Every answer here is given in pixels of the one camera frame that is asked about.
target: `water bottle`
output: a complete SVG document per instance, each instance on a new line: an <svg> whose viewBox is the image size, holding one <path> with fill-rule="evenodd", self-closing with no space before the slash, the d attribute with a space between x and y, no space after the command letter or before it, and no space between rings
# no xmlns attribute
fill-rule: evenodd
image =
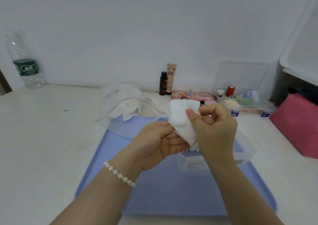
<svg viewBox="0 0 318 225"><path fill-rule="evenodd" d="M21 79L28 88L39 88L45 85L36 61L29 47L24 43L21 34L6 29L6 45Z"/></svg>

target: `left hand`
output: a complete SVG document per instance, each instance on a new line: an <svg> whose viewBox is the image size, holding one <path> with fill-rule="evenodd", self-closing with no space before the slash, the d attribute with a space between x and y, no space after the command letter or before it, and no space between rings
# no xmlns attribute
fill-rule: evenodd
<svg viewBox="0 0 318 225"><path fill-rule="evenodd" d="M168 155L187 150L190 146L167 122L153 122L146 125L126 147L135 154L143 171L158 165Z"/></svg>

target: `forearm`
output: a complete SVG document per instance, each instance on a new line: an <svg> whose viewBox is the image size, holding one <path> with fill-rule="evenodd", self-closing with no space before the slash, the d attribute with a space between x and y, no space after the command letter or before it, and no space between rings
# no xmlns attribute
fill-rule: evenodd
<svg viewBox="0 0 318 225"><path fill-rule="evenodd" d="M132 181L141 173L133 155L124 150L109 163ZM51 225L116 224L130 191L130 186L104 167Z"/></svg>
<svg viewBox="0 0 318 225"><path fill-rule="evenodd" d="M234 159L223 165L210 162L209 167L233 225L283 225Z"/></svg>

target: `fingernail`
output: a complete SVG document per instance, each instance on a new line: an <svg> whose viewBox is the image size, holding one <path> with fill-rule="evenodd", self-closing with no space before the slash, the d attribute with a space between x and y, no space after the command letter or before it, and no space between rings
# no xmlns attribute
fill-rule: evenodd
<svg viewBox="0 0 318 225"><path fill-rule="evenodd" d="M193 111L190 110L190 109L185 110L185 113L186 113L188 116L192 116L192 115L193 115Z"/></svg>

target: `right hand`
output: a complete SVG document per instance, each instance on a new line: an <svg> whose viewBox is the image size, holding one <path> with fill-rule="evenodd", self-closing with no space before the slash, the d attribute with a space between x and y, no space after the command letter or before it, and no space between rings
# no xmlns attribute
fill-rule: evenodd
<svg viewBox="0 0 318 225"><path fill-rule="evenodd" d="M202 106L199 112L201 117L190 109L186 110L197 133L198 145L205 161L213 165L233 162L236 120L220 103Z"/></svg>

